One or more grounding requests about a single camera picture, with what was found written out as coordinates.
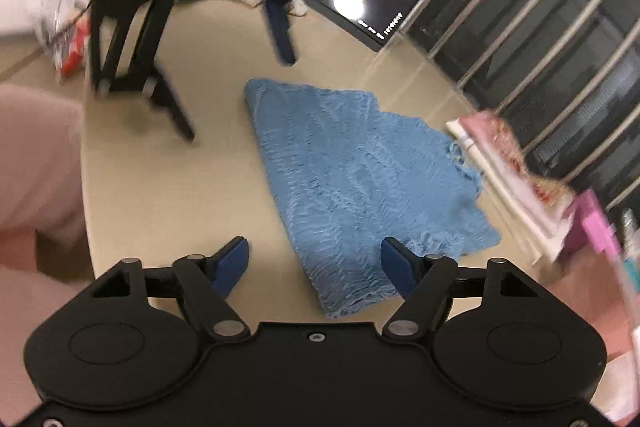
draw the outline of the blue knitted fabric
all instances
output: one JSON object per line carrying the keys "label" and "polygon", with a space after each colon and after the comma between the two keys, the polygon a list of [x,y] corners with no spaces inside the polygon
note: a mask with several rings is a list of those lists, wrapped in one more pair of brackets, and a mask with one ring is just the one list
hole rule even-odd
{"label": "blue knitted fabric", "polygon": [[396,295],[380,264],[387,236],[454,259],[500,241],[476,207],[480,172],[419,118],[380,111],[370,92],[253,79],[244,93],[276,206],[327,317]]}

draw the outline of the beige tabletop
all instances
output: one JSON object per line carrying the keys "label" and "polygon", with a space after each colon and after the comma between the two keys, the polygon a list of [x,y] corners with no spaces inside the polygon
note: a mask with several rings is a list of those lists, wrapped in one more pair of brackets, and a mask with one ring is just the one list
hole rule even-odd
{"label": "beige tabletop", "polygon": [[[243,235],[250,265],[229,298],[241,317],[252,328],[259,321],[326,320],[271,197],[245,83],[269,77],[370,90],[382,109],[420,116],[436,128],[471,109],[401,36],[375,54],[313,11],[292,20],[292,34],[300,60],[286,68],[276,60],[261,10],[218,0],[174,9],[158,59],[193,121],[193,144],[138,96],[98,101],[88,95],[82,176],[96,275],[122,257],[152,267],[210,255]],[[505,221],[484,193],[480,206],[502,242],[463,264],[485,266],[498,256],[521,264]],[[454,309],[477,303],[466,299]],[[350,319],[381,325],[398,305],[393,299]]]}

